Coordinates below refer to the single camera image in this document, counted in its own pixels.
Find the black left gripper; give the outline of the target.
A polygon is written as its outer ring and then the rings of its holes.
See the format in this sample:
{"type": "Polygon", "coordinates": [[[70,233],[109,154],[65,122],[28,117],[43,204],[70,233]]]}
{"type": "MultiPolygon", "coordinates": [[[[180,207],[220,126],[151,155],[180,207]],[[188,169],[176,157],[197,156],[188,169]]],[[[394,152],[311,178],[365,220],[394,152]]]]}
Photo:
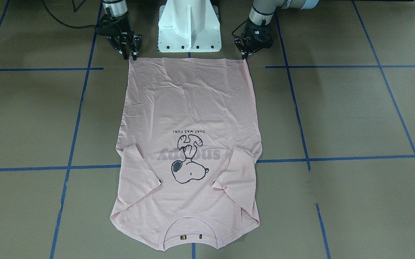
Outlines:
{"type": "Polygon", "coordinates": [[[235,46],[242,53],[242,59],[247,60],[249,54],[254,54],[261,49],[270,49],[273,45],[271,26],[263,21],[256,25],[247,19],[233,31],[235,46]],[[235,32],[244,25],[244,30],[240,35],[235,32]]]}

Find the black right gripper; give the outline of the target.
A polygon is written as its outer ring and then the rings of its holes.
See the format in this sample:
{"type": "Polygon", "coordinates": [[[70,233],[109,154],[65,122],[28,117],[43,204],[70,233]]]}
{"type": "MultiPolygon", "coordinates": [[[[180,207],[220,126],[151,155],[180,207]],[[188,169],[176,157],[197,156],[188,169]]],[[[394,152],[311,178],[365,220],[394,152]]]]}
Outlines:
{"type": "Polygon", "coordinates": [[[127,47],[130,49],[132,60],[137,60],[143,38],[142,35],[134,33],[129,14],[117,17],[105,14],[96,25],[96,33],[105,36],[111,46],[122,54],[124,60],[129,58],[127,47]]]}

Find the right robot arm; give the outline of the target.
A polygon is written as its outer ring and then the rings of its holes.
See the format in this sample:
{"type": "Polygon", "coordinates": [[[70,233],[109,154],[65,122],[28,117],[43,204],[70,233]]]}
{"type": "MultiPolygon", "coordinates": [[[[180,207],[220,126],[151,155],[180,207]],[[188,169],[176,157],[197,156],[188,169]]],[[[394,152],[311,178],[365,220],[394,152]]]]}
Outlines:
{"type": "Polygon", "coordinates": [[[143,37],[133,30],[126,1],[102,0],[102,6],[105,14],[97,23],[97,35],[105,36],[125,60],[137,60],[143,37]]]}

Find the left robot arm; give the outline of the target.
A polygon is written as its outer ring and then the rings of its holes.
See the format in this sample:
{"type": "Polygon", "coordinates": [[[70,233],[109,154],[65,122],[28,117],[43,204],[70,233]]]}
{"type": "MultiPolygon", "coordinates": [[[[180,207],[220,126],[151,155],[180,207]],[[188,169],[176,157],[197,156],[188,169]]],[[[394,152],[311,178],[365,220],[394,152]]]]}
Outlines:
{"type": "Polygon", "coordinates": [[[262,49],[270,49],[272,39],[271,20],[279,9],[312,9],[319,0],[254,0],[248,18],[231,35],[242,59],[262,49]]]}

